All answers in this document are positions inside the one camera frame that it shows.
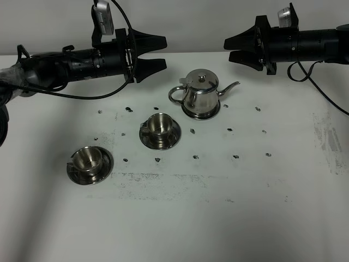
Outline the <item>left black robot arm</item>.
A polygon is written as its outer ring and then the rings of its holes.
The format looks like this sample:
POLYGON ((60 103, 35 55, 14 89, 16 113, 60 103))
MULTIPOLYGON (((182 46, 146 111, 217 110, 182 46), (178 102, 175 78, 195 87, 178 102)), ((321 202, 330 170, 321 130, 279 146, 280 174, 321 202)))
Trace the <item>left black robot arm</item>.
POLYGON ((92 34, 92 48, 75 50, 69 45, 61 52, 30 56, 17 47, 15 65, 1 70, 1 142, 8 132, 6 104, 17 96, 36 93, 64 96, 68 83, 107 76, 123 75, 126 84, 140 83, 167 68, 164 59, 140 59, 139 55, 167 47, 166 38, 134 29, 117 29, 115 39, 103 42, 100 29, 92 34))

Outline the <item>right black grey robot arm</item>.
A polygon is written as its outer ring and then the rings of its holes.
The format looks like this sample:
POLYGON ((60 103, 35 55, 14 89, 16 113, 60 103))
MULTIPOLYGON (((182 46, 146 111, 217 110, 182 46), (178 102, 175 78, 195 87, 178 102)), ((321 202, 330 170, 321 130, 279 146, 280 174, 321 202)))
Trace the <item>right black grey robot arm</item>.
POLYGON ((321 61, 348 64, 348 30, 321 29, 300 31, 298 26, 271 27, 265 15, 257 16, 254 26, 227 38, 224 49, 229 61, 257 71, 276 74, 280 62, 321 61))

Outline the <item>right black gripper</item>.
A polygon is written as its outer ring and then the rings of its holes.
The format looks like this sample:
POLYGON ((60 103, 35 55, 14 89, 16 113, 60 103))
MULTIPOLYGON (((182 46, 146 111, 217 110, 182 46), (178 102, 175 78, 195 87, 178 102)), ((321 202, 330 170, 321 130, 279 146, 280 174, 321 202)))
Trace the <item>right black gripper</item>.
POLYGON ((286 27, 271 27, 265 15, 257 16, 254 26, 243 33, 225 39, 225 50, 237 50, 230 52, 228 60, 257 71, 263 71, 264 65, 268 75, 276 74, 277 63, 296 61, 298 16, 289 15, 281 20, 286 21, 286 27), (263 64, 257 54, 244 51, 256 50, 257 44, 260 46, 258 51, 264 61, 263 64))

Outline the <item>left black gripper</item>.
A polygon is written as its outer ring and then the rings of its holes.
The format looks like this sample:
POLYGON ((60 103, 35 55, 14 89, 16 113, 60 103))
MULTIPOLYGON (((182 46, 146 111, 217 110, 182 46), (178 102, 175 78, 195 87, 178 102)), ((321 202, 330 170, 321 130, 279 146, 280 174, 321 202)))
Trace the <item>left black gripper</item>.
MULTIPOLYGON (((125 28, 115 30, 116 37, 108 42, 102 42, 93 47, 92 61, 96 76, 106 77, 123 75, 127 81, 131 76, 132 65, 127 61, 127 48, 137 55, 167 48, 166 37, 130 30, 125 28)), ((140 83, 147 77, 167 68, 165 59, 137 59, 134 79, 140 83)))

